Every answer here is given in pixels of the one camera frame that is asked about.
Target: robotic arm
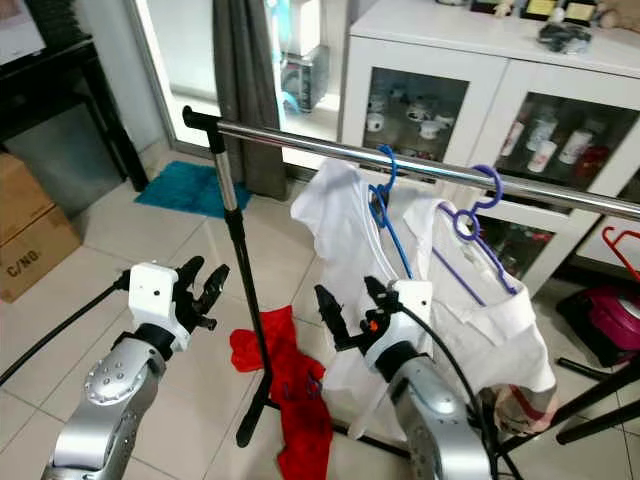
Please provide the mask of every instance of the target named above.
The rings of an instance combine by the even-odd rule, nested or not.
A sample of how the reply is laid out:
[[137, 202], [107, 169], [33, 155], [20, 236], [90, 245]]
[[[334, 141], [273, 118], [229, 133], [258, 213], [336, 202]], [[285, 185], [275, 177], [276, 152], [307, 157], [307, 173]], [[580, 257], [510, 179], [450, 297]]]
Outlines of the robotic arm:
[[469, 425], [465, 402], [437, 373], [433, 361], [418, 354], [425, 345], [425, 331], [401, 311], [404, 306], [428, 318], [430, 282], [399, 280], [388, 289], [373, 277], [366, 277], [365, 283], [378, 308], [366, 312], [362, 334], [349, 336], [340, 305], [317, 285], [320, 314], [336, 350], [358, 348], [367, 367], [389, 384], [387, 393], [407, 436], [415, 478], [490, 479], [489, 456]]
[[203, 264], [194, 257], [177, 270], [151, 263], [131, 269], [129, 308], [136, 331], [120, 335], [87, 374], [80, 405], [62, 429], [42, 480], [122, 478], [166, 362], [188, 348], [196, 327], [216, 326], [204, 315], [220, 296], [229, 267], [216, 269], [196, 300], [188, 288]]

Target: red cloth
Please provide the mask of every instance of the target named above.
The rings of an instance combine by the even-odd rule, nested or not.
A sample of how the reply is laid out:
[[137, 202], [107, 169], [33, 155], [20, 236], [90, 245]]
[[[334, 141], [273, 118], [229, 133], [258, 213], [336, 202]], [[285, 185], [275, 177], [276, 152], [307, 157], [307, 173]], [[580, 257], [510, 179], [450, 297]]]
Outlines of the red cloth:
[[[273, 367], [271, 399], [280, 405], [285, 447], [278, 455], [285, 480], [323, 480], [327, 476], [333, 430], [320, 395], [324, 367], [298, 350], [291, 306], [262, 312], [260, 320]], [[262, 368], [255, 333], [231, 333], [231, 363], [240, 372]]]

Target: white cloth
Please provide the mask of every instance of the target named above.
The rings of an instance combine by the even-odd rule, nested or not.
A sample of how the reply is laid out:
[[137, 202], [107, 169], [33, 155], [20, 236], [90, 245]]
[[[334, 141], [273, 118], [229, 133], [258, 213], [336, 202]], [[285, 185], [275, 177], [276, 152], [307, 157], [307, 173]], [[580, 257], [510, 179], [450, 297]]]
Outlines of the white cloth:
[[[383, 283], [407, 278], [390, 236], [378, 232], [368, 201], [368, 184], [360, 172], [329, 158], [291, 207], [292, 217], [314, 235], [316, 252], [325, 260], [320, 283], [344, 306], [342, 313], [352, 335], [361, 332], [360, 320], [366, 310], [374, 308], [364, 276], [373, 275]], [[526, 287], [507, 275], [517, 293], [506, 291], [480, 248], [461, 241], [450, 217], [437, 209], [442, 201], [396, 186], [388, 209], [414, 278], [433, 284], [430, 325], [450, 348], [474, 393], [497, 384], [524, 386], [534, 392], [552, 388], [555, 378]], [[459, 284], [433, 255], [433, 247], [486, 306], [479, 305]], [[455, 372], [437, 348], [433, 358], [445, 378], [461, 390]], [[371, 409], [371, 402], [377, 402], [376, 393], [383, 384], [379, 374], [366, 368], [360, 352], [349, 350], [336, 354], [324, 388], [349, 390], [365, 412]], [[387, 400], [376, 418], [394, 436], [402, 437]]]

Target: purple hanger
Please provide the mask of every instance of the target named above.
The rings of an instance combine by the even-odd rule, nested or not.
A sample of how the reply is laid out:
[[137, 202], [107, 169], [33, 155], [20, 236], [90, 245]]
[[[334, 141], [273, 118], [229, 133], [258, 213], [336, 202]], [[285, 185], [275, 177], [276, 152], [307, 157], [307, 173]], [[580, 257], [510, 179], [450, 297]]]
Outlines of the purple hanger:
[[[491, 262], [496, 267], [496, 270], [498, 271], [498, 279], [500, 280], [500, 283], [502, 283], [502, 285], [507, 290], [507, 292], [509, 292], [511, 295], [515, 295], [517, 293], [517, 290], [507, 283], [507, 280], [505, 278], [506, 272], [504, 270], [504, 267], [502, 266], [498, 258], [495, 256], [493, 251], [491, 251], [491, 249], [484, 242], [484, 240], [480, 238], [480, 222], [478, 221], [478, 217], [476, 216], [476, 211], [478, 209], [489, 209], [491, 207], [494, 207], [502, 199], [502, 194], [504, 192], [502, 179], [500, 178], [500, 175], [498, 175], [498, 173], [493, 168], [487, 165], [476, 165], [473, 168], [493, 178], [495, 182], [495, 189], [496, 189], [495, 196], [492, 199], [490, 199], [488, 202], [476, 202], [473, 205], [473, 207], [471, 207], [471, 210], [460, 209], [456, 213], [453, 213], [451, 209], [446, 205], [444, 205], [443, 203], [438, 205], [438, 208], [443, 212], [446, 212], [452, 218], [453, 228], [456, 234], [460, 238], [467, 241], [475, 241], [480, 246], [482, 251], [487, 255], [487, 257], [489, 257]], [[469, 234], [461, 231], [459, 227], [460, 218], [464, 218], [464, 217], [467, 217], [469, 220], [471, 220], [471, 233]], [[465, 290], [467, 290], [467, 292], [469, 292], [469, 294], [480, 305], [486, 306], [486, 304], [482, 301], [480, 296], [458, 274], [458, 272], [456, 272], [453, 269], [453, 267], [445, 260], [445, 258], [440, 254], [440, 252], [438, 252], [435, 248], [433, 249], [433, 252], [435, 253], [436, 257], [444, 264], [447, 270], [449, 270], [449, 272], [451, 272], [451, 274], [453, 274], [453, 276], [456, 277], [458, 282], [465, 288]]]

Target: black table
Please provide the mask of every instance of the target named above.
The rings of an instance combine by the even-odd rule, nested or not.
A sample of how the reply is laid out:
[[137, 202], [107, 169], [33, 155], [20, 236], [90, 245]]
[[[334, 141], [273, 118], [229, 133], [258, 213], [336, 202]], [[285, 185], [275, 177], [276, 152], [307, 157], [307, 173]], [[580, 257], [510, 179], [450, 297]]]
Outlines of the black table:
[[113, 144], [125, 173], [136, 191], [149, 183], [140, 158], [118, 116], [115, 103], [104, 76], [98, 53], [91, 38], [59, 50], [45, 49], [41, 54], [23, 57], [0, 67], [0, 99], [20, 95], [43, 97], [56, 101], [56, 89], [65, 85], [65, 77], [79, 71], [95, 103], [104, 131]]

